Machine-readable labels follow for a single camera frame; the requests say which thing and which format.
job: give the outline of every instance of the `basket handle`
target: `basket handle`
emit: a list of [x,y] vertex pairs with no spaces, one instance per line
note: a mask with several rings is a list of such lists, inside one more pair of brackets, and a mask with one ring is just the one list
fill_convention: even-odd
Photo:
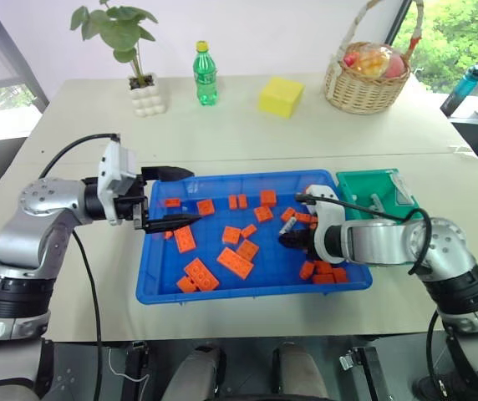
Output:
[[[365,4],[360,10],[356,18],[354,19],[353,23],[350,25],[350,28],[347,31],[347,34],[343,38],[343,41],[339,45],[338,52],[336,53],[335,59],[337,61],[343,61],[343,57],[345,52],[347,51],[347,47],[350,44],[350,41],[353,39],[354,34],[356,34],[356,28],[358,27],[359,23],[364,18],[365,13],[370,9],[376,6],[381,0],[369,0],[367,4]],[[408,50],[404,53],[401,57],[404,59],[406,63],[408,63],[409,58],[412,56],[414,52],[415,46],[421,40],[421,27],[423,26],[423,10],[425,5],[423,4],[423,0],[414,0],[415,5],[417,6],[417,22],[415,24],[414,33],[412,33],[412,39],[409,41]]]

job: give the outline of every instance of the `plastic bag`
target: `plastic bag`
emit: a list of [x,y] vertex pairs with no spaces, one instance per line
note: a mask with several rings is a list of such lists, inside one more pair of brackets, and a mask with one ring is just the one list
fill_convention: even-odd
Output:
[[396,78],[406,71],[400,53],[387,44],[363,44],[345,54],[343,61],[350,69],[371,78]]

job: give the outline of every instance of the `wicker basket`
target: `wicker basket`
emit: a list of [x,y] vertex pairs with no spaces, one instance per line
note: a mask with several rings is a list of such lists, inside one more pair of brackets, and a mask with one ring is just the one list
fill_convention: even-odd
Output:
[[357,42],[349,45],[350,40],[354,36],[356,28],[365,13],[379,1],[369,0],[360,10],[347,35],[343,38],[337,54],[332,57],[324,77],[324,94],[326,99],[338,109],[348,113],[378,113],[393,104],[408,80],[410,74],[409,58],[421,39],[423,0],[414,0],[418,10],[418,17],[408,50],[401,56],[406,65],[404,74],[396,78],[372,78],[347,67],[347,64],[343,61],[344,55],[348,51],[366,44],[366,42]]

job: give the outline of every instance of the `black cable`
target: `black cable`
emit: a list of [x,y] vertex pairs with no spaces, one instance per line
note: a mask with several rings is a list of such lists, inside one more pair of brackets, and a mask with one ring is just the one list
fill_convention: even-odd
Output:
[[438,320],[438,311],[434,311],[432,318],[430,319],[429,329],[426,332],[426,367],[429,371],[430,380],[440,399],[445,399],[443,391],[441,391],[440,380],[434,371],[434,364],[432,363],[432,334],[434,332],[434,326]]
[[38,178],[44,178],[49,171],[52,169],[53,165],[58,162],[58,160],[64,156],[65,153],[67,153],[69,150],[72,148],[75,148],[77,145],[82,144],[83,142],[87,142],[88,140],[99,140],[100,138],[110,138],[111,140],[120,142],[120,136],[118,134],[94,134],[94,135],[88,135],[84,136],[83,138],[79,138],[78,140],[75,140],[69,145],[66,145],[64,148],[61,149],[60,152],[58,152],[54,158],[44,167],[44,170],[42,170],[42,173],[38,176]]
[[96,317],[96,345],[98,349],[98,368],[96,371],[96,387],[94,388],[94,401],[99,400],[99,393],[102,387],[102,369],[104,366],[104,360],[102,355],[102,349],[104,344],[102,343],[102,327],[99,318],[99,305],[98,305],[98,295],[96,294],[96,285],[94,284],[94,278],[92,272],[90,271],[89,260],[87,259],[87,254],[85,253],[85,248],[83,243],[79,239],[78,234],[72,231],[74,234],[74,239],[78,243],[79,250],[81,251],[81,256],[83,257],[83,262],[85,264],[85,269],[87,269],[87,275],[89,276],[90,282],[90,291],[92,292],[92,302],[94,304],[94,315]]
[[395,215],[390,215],[389,213],[383,213],[382,211],[372,211],[367,207],[354,205],[352,203],[343,202],[339,199],[332,199],[323,196],[313,196],[307,194],[296,194],[295,199],[299,202],[315,204],[315,201],[334,203],[335,205],[340,205],[343,207],[348,207],[349,209],[355,209],[357,211],[364,211],[371,215],[380,216],[384,219],[395,220],[399,222],[406,222],[412,218],[415,213],[420,213],[423,216],[423,221],[425,222],[425,240],[423,241],[423,246],[421,247],[420,253],[415,259],[414,265],[411,269],[408,270],[408,274],[412,275],[415,271],[423,264],[423,261],[426,258],[426,252],[429,250],[430,240],[432,239],[432,221],[430,221],[429,214],[420,207],[412,209],[405,217],[398,217]]

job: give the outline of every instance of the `yellow sponge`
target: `yellow sponge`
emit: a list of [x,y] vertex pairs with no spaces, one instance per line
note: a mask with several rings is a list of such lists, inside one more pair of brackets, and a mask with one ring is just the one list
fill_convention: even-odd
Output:
[[260,93],[257,107],[262,111],[289,118],[303,90],[304,85],[299,82],[272,77]]

